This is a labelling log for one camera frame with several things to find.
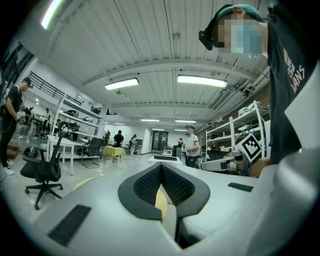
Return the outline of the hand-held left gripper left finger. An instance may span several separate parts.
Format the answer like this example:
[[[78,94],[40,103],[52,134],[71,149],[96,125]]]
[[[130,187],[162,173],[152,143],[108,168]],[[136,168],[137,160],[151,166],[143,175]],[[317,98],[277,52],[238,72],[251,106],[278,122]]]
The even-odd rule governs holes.
[[[36,220],[38,240],[55,256],[189,256],[155,206],[165,170],[178,181],[182,168],[154,162],[85,182]]]

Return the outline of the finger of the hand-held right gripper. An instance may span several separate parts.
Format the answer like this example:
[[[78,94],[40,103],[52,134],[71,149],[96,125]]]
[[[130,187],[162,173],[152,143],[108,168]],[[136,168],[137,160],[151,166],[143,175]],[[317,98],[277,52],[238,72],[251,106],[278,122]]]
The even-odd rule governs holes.
[[[209,172],[228,172],[230,170],[230,162],[234,164],[235,157],[220,158],[217,160],[205,161],[200,165],[200,168]]]

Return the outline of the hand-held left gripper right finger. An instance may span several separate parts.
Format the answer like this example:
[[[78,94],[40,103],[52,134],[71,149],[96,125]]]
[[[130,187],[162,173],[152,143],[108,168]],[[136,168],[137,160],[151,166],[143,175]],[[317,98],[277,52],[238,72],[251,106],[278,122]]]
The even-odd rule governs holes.
[[[210,195],[197,214],[177,224],[190,246],[166,239],[163,256],[275,256],[299,232],[320,196],[318,148],[286,156],[259,178],[172,169],[205,182]]]

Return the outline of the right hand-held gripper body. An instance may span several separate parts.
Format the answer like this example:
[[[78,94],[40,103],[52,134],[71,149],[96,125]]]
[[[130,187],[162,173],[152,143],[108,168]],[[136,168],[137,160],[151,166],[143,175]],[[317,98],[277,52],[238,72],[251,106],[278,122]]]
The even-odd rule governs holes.
[[[253,133],[248,134],[229,150],[227,170],[230,174],[248,175],[254,160],[262,152],[262,146]]]

